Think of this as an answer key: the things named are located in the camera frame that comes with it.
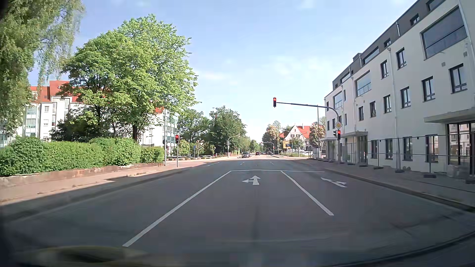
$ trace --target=blue sky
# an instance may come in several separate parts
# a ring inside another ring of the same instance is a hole
[[[237,111],[248,135],[267,124],[310,125],[332,81],[415,0],[83,0],[86,14],[74,47],[130,18],[149,13],[191,38],[199,75],[193,108]],[[37,70],[30,73],[36,85]]]

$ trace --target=road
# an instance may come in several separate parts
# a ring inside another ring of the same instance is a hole
[[[204,164],[6,229],[16,251],[124,246],[154,255],[237,255],[253,266],[364,262],[475,230],[473,213],[300,161],[259,155]]]

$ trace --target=apartment building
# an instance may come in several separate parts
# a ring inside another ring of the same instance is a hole
[[[56,96],[60,91],[60,86],[68,81],[50,81],[49,86],[31,86],[31,91],[35,100],[25,109],[23,123],[16,130],[18,136],[33,136],[43,140],[49,140],[50,131],[55,129],[57,122],[64,121],[71,110],[83,108],[85,105],[77,101],[77,96]],[[156,119],[154,124],[161,126],[151,126],[147,131],[139,134],[139,144],[163,146],[163,140],[169,147],[175,145],[174,135],[177,132],[178,117],[170,115],[163,109],[156,109]],[[0,134],[0,147],[6,146],[13,141],[15,136],[7,137]]]
[[[475,1],[418,0],[338,75],[327,157],[475,172]],[[341,140],[333,136],[340,121]]]

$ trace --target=low wall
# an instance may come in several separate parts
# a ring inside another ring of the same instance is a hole
[[[63,170],[63,171],[54,171],[54,172],[40,172],[40,173],[32,173],[32,174],[14,175],[14,176],[9,176],[9,177],[0,177],[0,188],[17,186],[17,185],[22,185],[22,184],[30,184],[30,183],[41,182],[41,181],[62,180],[62,179],[96,175],[96,174],[101,174],[101,173],[118,172],[118,171],[123,171],[123,170],[131,170],[131,169],[139,169],[139,168],[155,167],[155,166],[163,166],[163,163],[162,162],[140,163],[140,164],[127,165],[127,166],[112,165],[112,166],[90,168],[90,169],[72,169],[72,170]]]

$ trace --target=hedge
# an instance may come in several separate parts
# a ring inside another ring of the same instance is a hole
[[[104,152],[97,144],[50,142],[46,154],[43,172],[104,166]]]
[[[45,143],[36,137],[21,137],[0,149],[0,175],[44,171]]]
[[[140,162],[140,146],[132,138],[94,138],[90,143],[99,145],[104,152],[105,165],[130,165]]]
[[[143,147],[140,153],[140,163],[162,162],[164,156],[163,147]]]

